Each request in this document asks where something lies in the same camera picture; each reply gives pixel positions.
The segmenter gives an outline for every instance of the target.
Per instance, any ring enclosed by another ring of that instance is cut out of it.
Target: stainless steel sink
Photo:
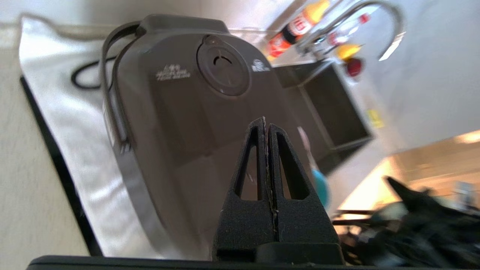
[[[329,174],[372,136],[331,61],[275,68],[319,169]]]

